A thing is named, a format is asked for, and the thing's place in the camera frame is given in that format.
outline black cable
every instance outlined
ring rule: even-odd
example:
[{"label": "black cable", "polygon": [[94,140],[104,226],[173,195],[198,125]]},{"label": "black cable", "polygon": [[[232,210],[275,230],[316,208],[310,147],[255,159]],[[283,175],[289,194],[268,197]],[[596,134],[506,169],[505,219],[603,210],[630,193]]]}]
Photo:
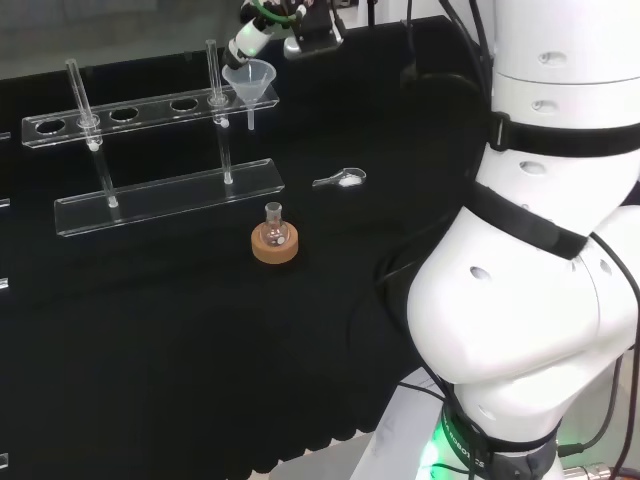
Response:
[{"label": "black cable", "polygon": [[478,8],[477,0],[469,0],[471,13],[473,14],[473,22],[476,24],[478,32],[478,40],[480,41],[480,50],[482,51],[482,66],[484,70],[485,81],[487,83],[487,95],[491,98],[491,89],[493,84],[493,66],[491,65],[491,54],[489,53],[489,42],[487,42],[487,34],[482,23],[482,16]]},{"label": "black cable", "polygon": [[631,449],[631,442],[633,441],[633,429],[636,420],[636,405],[638,403],[638,381],[640,380],[640,288],[638,288],[638,284],[636,283],[633,275],[626,267],[624,262],[616,255],[613,249],[606,244],[600,236],[595,233],[591,234],[591,238],[600,245],[600,247],[611,257],[614,263],[618,266],[622,274],[629,282],[631,289],[633,290],[633,294],[636,297],[636,302],[638,303],[638,325],[636,327],[636,344],[633,351],[633,377],[631,379],[631,394],[629,396],[629,418],[627,419],[627,433],[625,435],[624,446],[622,447],[622,452],[620,453],[620,458],[616,462],[616,465],[613,467],[611,471],[611,476],[609,477],[612,480],[620,473],[622,466],[624,465],[625,460],[627,459],[627,455],[629,455],[629,450]]},{"label": "black cable", "polygon": [[467,50],[469,52],[469,56],[471,57],[471,61],[473,62],[473,68],[478,77],[478,81],[480,82],[482,94],[487,103],[489,103],[491,101],[491,91],[488,88],[486,75],[484,73],[482,63],[480,62],[480,58],[478,57],[478,54],[476,52],[475,44],[471,39],[471,35],[469,35],[469,31],[466,29],[464,23],[462,23],[462,20],[449,3],[449,0],[440,0],[440,5],[442,5],[445,13],[449,16],[451,22],[458,29],[458,32],[462,35],[462,39],[464,40],[465,46],[467,47]]},{"label": "black cable", "polygon": [[620,469],[620,476],[640,480],[640,470],[636,470],[635,468],[622,467]]},{"label": "black cable", "polygon": [[416,61],[416,45],[413,41],[413,22],[411,16],[413,14],[413,0],[407,1],[407,42],[409,44],[409,52],[413,62]]},{"label": "black cable", "polygon": [[338,14],[338,7],[336,7],[336,0],[331,0],[331,10],[333,10],[333,20],[336,23],[336,27],[340,36],[344,39],[347,36],[347,27],[344,25],[340,14]]},{"label": "black cable", "polygon": [[466,470],[462,470],[456,467],[451,467],[449,465],[445,465],[444,463],[434,463],[433,465],[431,465],[431,468],[444,468],[445,470],[451,470],[452,472],[462,473],[463,475],[467,475],[469,473]]},{"label": "black cable", "polygon": [[431,395],[434,398],[437,398],[442,403],[445,402],[445,398],[442,395],[437,394],[436,392],[432,392],[431,390],[427,390],[426,388],[416,387],[415,385],[411,385],[410,383],[400,382],[398,383],[401,387],[409,388],[411,390],[416,390],[418,392],[426,393],[427,395]]},{"label": "black cable", "polygon": [[616,360],[616,368],[613,373],[613,384],[611,386],[611,397],[609,398],[609,408],[607,409],[607,415],[595,437],[589,440],[587,443],[573,443],[570,445],[560,445],[558,447],[558,456],[560,458],[569,457],[571,455],[577,455],[585,450],[593,447],[596,443],[602,440],[604,434],[609,428],[613,413],[616,409],[616,400],[618,398],[618,387],[620,385],[620,371],[622,370],[622,357]]},{"label": "black cable", "polygon": [[369,28],[373,28],[376,26],[376,0],[367,0],[367,9]]}]

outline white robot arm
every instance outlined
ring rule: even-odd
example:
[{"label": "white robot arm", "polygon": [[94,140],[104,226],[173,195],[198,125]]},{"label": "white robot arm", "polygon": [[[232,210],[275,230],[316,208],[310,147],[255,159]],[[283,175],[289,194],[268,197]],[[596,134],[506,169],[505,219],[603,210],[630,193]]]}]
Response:
[{"label": "white robot arm", "polygon": [[[509,479],[564,478],[545,445],[636,339],[629,282],[596,242],[575,246],[597,232],[640,280],[640,208],[618,208],[640,174],[637,25],[637,0],[496,0],[495,137],[476,197],[411,287],[413,341],[466,416],[505,446],[495,458],[547,463]],[[541,219],[534,233],[529,217]],[[543,227],[574,254],[536,243]],[[468,468],[455,450],[443,463]]]}]

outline black tablecloth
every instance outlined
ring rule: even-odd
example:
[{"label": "black tablecloth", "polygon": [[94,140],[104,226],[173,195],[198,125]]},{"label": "black tablecloth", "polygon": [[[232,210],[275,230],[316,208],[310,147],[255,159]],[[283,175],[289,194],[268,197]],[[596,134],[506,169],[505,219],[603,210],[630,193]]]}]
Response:
[{"label": "black tablecloth", "polygon": [[[422,73],[473,75],[446,20],[415,35]],[[56,236],[53,201],[99,189],[86,146],[20,145],[22,117],[73,108],[66,73],[0,83],[0,131],[13,133],[0,144],[0,477],[244,479],[374,429],[416,368],[374,297],[355,304],[376,259],[460,202],[485,140],[478,94],[438,75],[401,90],[399,24],[353,31],[335,54],[288,62],[274,42],[263,58],[281,102],[254,134],[231,119],[232,161],[273,158],[282,193],[72,238]],[[85,74],[94,104],[208,81],[202,52]],[[218,164],[210,120],[104,148],[117,186]],[[311,190],[343,167],[366,184]],[[251,254],[269,200],[300,232],[286,266]]]}]

